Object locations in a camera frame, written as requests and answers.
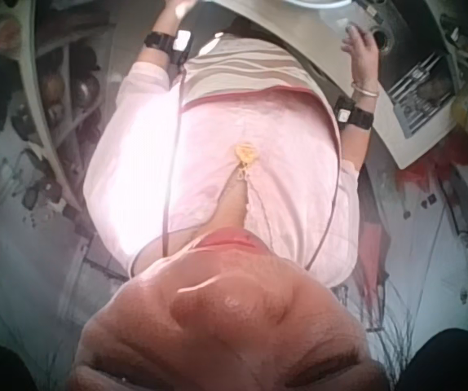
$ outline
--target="nose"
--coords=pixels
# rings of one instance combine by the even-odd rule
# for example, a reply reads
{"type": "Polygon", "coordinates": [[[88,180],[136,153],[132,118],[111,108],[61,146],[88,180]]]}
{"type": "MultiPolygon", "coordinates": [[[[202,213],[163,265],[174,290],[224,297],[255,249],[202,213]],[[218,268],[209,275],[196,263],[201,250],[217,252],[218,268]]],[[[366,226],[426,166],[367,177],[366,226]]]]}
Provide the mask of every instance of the nose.
{"type": "Polygon", "coordinates": [[[170,305],[172,317],[182,328],[229,344],[252,346],[282,321],[286,310],[283,292],[243,272],[180,289],[170,305]]]}

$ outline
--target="pink shirt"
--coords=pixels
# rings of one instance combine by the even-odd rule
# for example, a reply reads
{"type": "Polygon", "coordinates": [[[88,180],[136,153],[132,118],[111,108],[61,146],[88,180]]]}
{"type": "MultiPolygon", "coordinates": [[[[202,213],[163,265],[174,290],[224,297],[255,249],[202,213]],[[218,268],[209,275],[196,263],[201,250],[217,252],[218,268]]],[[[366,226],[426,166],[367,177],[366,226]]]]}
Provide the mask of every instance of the pink shirt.
{"type": "MultiPolygon", "coordinates": [[[[117,111],[93,156],[84,184],[87,206],[103,242],[126,268],[161,234],[178,87],[152,64],[133,65],[117,111]]],[[[252,144],[245,228],[277,255],[305,266],[327,229],[338,170],[326,101],[292,90],[262,90],[192,105],[183,114],[173,177],[169,231],[199,226],[213,215],[239,160],[252,144]]],[[[311,269],[332,287],[357,257],[357,176],[342,161],[333,224],[311,269]]]]}

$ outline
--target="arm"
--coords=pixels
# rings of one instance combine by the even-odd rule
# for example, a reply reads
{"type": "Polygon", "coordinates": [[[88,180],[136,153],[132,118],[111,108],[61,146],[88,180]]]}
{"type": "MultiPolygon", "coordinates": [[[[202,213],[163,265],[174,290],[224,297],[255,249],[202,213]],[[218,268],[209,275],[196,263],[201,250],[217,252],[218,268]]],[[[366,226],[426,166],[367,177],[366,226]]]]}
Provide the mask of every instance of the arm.
{"type": "MultiPolygon", "coordinates": [[[[158,16],[156,23],[152,27],[152,31],[175,37],[182,19],[195,4],[196,0],[166,0],[166,6],[160,16],[158,16]]],[[[155,64],[167,70],[170,59],[163,51],[144,47],[136,61],[155,64]]]]}
{"type": "MultiPolygon", "coordinates": [[[[378,91],[379,50],[371,33],[356,26],[347,28],[348,38],[342,50],[351,55],[351,69],[354,82],[364,90],[378,91]]],[[[355,92],[352,99],[356,106],[366,112],[375,113],[377,98],[355,92]]],[[[361,170],[368,151],[371,131],[355,125],[347,125],[341,134],[342,158],[350,161],[357,171],[361,170]]]]}

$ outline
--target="kitchen counter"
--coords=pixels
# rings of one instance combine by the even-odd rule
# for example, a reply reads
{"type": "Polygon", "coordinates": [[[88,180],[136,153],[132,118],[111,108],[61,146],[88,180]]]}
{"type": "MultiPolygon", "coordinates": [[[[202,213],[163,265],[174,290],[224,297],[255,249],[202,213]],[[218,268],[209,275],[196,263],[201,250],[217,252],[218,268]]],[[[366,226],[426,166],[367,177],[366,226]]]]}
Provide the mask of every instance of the kitchen counter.
{"type": "MultiPolygon", "coordinates": [[[[355,4],[333,11],[315,11],[281,0],[210,1],[274,33],[314,63],[342,91],[352,94],[351,61],[341,51],[341,38],[348,21],[345,12],[355,12],[355,4]]],[[[430,150],[454,127],[449,103],[414,136],[405,138],[392,102],[382,87],[380,92],[374,129],[401,169],[430,150]]]]}

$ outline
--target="silver bracelet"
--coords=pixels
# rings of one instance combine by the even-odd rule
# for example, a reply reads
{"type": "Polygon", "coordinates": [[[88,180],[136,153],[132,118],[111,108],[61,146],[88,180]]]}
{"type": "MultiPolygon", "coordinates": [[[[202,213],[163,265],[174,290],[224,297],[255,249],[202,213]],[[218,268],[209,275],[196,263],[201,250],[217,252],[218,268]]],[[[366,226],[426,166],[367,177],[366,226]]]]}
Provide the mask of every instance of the silver bracelet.
{"type": "Polygon", "coordinates": [[[363,90],[361,87],[356,85],[355,81],[353,83],[351,83],[351,88],[353,88],[357,92],[360,92],[363,95],[369,96],[370,98],[378,98],[379,97],[378,92],[370,92],[370,91],[367,91],[367,90],[363,90]]]}

